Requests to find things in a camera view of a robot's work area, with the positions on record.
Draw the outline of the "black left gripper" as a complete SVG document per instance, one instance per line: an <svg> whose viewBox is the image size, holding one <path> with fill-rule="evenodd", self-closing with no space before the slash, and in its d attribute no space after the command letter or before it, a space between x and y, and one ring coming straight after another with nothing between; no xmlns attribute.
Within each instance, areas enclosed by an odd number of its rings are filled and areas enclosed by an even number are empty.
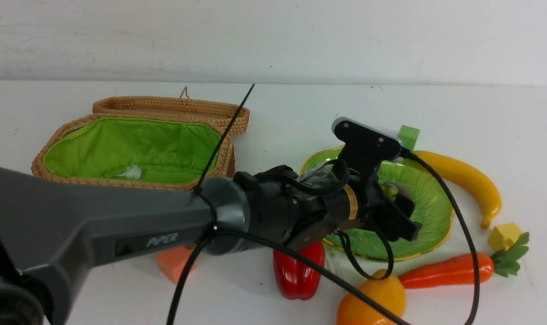
<svg viewBox="0 0 547 325"><path fill-rule="evenodd" d="M351 176L334 196L334 220L340 231L358 229L377 233L380 228L389 242L400 239L412 242L422 229L420 222L411 219L415 207L405 192L385 200L377 184Z"/></svg>

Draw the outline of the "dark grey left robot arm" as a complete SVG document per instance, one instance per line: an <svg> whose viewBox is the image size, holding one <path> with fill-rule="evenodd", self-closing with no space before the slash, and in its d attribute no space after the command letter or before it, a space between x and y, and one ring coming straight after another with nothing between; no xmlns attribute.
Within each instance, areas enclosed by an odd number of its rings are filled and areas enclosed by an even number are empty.
<svg viewBox="0 0 547 325"><path fill-rule="evenodd" d="M234 230L294 251L337 230L413 241L407 194L377 175L342 189L330 169L299 177L280 165L203 181L200 193L59 183L0 167L0 325L63 325L94 267L200 243Z"/></svg>

